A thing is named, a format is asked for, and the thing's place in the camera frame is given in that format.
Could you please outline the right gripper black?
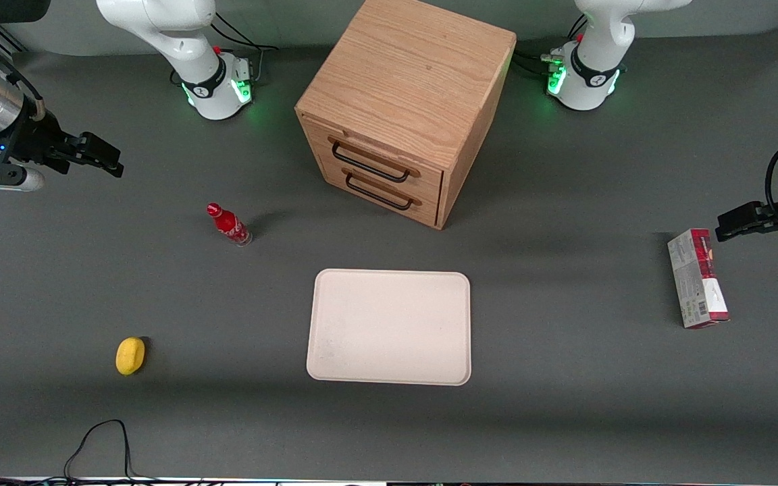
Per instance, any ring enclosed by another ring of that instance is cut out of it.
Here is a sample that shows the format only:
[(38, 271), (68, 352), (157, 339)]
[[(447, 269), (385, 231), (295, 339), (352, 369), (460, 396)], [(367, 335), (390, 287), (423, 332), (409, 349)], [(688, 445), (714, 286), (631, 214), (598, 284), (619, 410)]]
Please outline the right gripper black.
[(120, 151), (100, 136), (92, 132), (72, 136), (63, 132), (52, 113), (35, 121), (24, 108), (11, 126), (0, 130), (0, 190), (40, 190), (44, 175), (31, 164), (68, 174), (70, 165), (77, 163), (121, 178), (120, 157)]

